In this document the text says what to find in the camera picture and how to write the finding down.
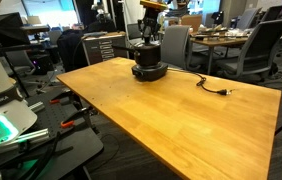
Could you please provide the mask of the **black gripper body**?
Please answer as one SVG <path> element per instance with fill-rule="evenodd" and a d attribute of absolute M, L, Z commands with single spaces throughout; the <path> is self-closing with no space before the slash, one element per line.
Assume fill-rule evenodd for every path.
<path fill-rule="evenodd" d="M 160 29 L 160 24 L 158 23 L 158 14 L 159 10 L 147 8 L 145 10 L 144 17 L 137 21 L 138 29 L 144 38 L 151 37 Z"/>

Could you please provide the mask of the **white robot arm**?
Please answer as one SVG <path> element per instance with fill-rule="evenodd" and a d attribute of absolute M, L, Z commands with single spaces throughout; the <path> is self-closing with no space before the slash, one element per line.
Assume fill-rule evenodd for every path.
<path fill-rule="evenodd" d="M 150 38 L 158 32 L 160 29 L 158 15 L 166 10 L 170 3 L 187 5 L 189 0 L 167 0 L 167 2 L 162 0 L 140 0 L 140 5 L 145 9 L 143 18 L 138 20 L 138 28 L 143 38 Z"/>

